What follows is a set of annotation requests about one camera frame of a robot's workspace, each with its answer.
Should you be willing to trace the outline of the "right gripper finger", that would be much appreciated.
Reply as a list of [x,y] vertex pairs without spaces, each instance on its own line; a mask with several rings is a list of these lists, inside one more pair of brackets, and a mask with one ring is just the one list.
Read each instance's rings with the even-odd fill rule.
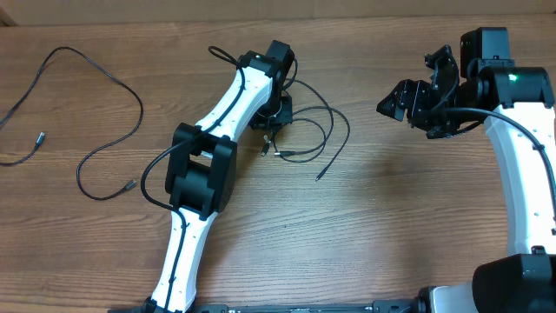
[[401,94],[407,88],[408,80],[399,81],[392,91],[379,102],[379,106],[397,106],[401,99]]
[[407,109],[394,102],[381,102],[377,105],[376,110],[385,117],[402,122]]

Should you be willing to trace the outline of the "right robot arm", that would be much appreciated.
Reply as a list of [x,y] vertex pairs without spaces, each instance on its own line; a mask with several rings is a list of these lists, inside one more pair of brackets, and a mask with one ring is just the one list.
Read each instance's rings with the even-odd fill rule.
[[555,96],[547,71],[519,67],[504,27],[460,38],[424,57],[428,81],[399,82],[377,110],[430,139],[483,127],[493,146],[508,221],[507,255],[468,283],[426,287],[375,312],[552,312],[555,309]]

